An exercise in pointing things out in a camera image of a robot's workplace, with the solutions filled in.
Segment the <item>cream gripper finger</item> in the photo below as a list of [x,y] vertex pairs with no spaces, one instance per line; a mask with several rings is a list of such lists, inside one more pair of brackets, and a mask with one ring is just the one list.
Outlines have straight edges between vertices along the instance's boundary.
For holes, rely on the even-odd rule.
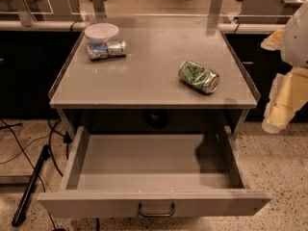
[[262,128],[277,134],[308,102],[308,69],[293,67],[286,75],[277,73],[269,92],[269,103],[264,112]]
[[277,29],[274,33],[272,33],[261,42],[261,47],[269,51],[279,50],[281,48],[283,35],[284,29]]

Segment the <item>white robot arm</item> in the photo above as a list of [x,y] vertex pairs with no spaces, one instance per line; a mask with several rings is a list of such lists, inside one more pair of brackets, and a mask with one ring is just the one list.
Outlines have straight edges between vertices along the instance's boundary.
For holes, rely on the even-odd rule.
[[305,0],[286,25],[264,39],[261,47],[279,50],[281,60],[292,69],[276,74],[269,91],[262,128],[279,133],[308,102],[308,0]]

